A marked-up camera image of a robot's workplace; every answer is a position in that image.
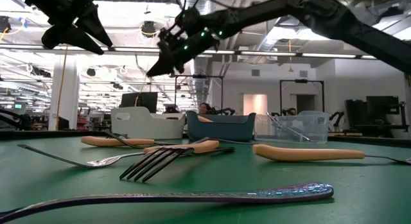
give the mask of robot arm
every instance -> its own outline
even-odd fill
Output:
[[[200,15],[195,7],[183,10],[176,18],[181,30],[171,34],[162,29],[158,46],[159,60],[147,76],[182,73],[184,63],[219,41],[235,35],[247,26],[292,15],[313,32],[329,39],[342,40],[377,59],[411,74],[411,45],[360,22],[336,0],[269,0],[247,8],[229,8],[209,15]],[[187,39],[180,35],[183,32]]]
[[[112,42],[98,18],[97,5],[92,1],[26,0],[25,3],[34,4],[49,17],[52,27],[42,37],[44,47],[53,49],[59,44],[70,44],[102,55],[103,50],[86,33],[108,47]]]

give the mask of white pillar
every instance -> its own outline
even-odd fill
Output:
[[[64,66],[64,55],[58,55],[54,64],[53,86],[51,91],[49,130],[56,130],[57,104]],[[63,87],[60,98],[58,115],[70,122],[70,129],[77,126],[78,89],[80,87],[80,70],[77,67],[76,57],[67,56]]]

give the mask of white bin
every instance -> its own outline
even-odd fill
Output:
[[[255,139],[306,142],[295,133],[303,134],[312,143],[325,143],[328,139],[329,114],[316,111],[301,112],[298,116],[275,117],[278,124],[266,115],[258,115],[254,125]]]
[[[185,114],[151,114],[145,107],[111,110],[112,132],[129,138],[181,139],[185,122]]]

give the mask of table surface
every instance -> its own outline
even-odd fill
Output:
[[[187,140],[174,140],[176,143]],[[326,162],[272,162],[252,154],[250,146],[217,156],[177,159],[148,183],[119,180],[139,157],[102,169],[79,169],[17,147],[33,147],[80,162],[135,152],[130,148],[93,148],[80,138],[0,142],[0,211],[90,194],[239,191],[305,182],[324,182],[332,199],[281,205],[219,203],[129,203],[88,205],[47,211],[12,223],[411,223],[411,166],[385,159]],[[328,142],[271,143],[287,148],[349,148],[406,159],[411,149]]]

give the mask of fork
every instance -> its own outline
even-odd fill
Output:
[[[411,159],[399,160],[391,157],[365,154],[359,150],[333,150],[333,149],[293,149],[278,148],[265,144],[255,144],[252,147],[255,155],[270,160],[283,162],[303,162],[313,160],[342,160],[342,159],[364,159],[365,157],[376,157],[393,160],[398,164],[411,165]]]
[[[308,202],[331,198],[334,189],[325,183],[290,185],[276,189],[253,191],[190,192],[163,194],[106,194],[57,199],[0,212],[0,223],[44,211],[52,211],[77,205],[141,202],[222,202],[222,203],[289,203]]]
[[[95,147],[129,146],[136,149],[143,149],[147,145],[175,145],[172,143],[156,142],[153,139],[131,139],[126,135],[112,134],[107,131],[105,133],[108,135],[106,138],[86,136],[81,138],[81,142]]]
[[[137,174],[137,176],[134,177],[135,182],[147,173],[142,179],[142,182],[145,182],[183,154],[199,156],[217,152],[228,153],[234,151],[233,147],[216,148],[218,145],[212,144],[214,142],[217,142],[218,144],[218,141],[204,141],[202,143],[192,144],[191,146],[181,145],[146,148],[144,151],[148,154],[126,169],[126,171],[120,175],[120,179],[127,176],[127,180],[130,180]]]
[[[82,167],[82,168],[87,168],[87,169],[104,168],[104,167],[113,165],[114,163],[116,163],[120,159],[123,159],[123,158],[126,158],[126,157],[144,155],[147,152],[149,152],[151,150],[154,150],[153,148],[148,148],[149,150],[145,151],[145,152],[129,153],[129,154],[118,155],[118,156],[114,156],[114,157],[107,157],[107,158],[99,159],[99,160],[92,160],[92,161],[85,162],[85,163],[80,163],[80,162],[75,162],[73,160],[65,159],[63,157],[59,157],[57,155],[47,153],[47,152],[39,150],[37,148],[28,146],[27,144],[18,144],[17,146],[20,147],[20,148],[24,148],[26,150],[33,151],[35,153],[39,153],[39,154],[47,156],[47,157],[51,157],[53,159],[61,160],[62,162],[66,162],[66,163],[69,163],[69,164],[72,164],[72,165],[75,165],[75,166],[79,166],[79,167]]]

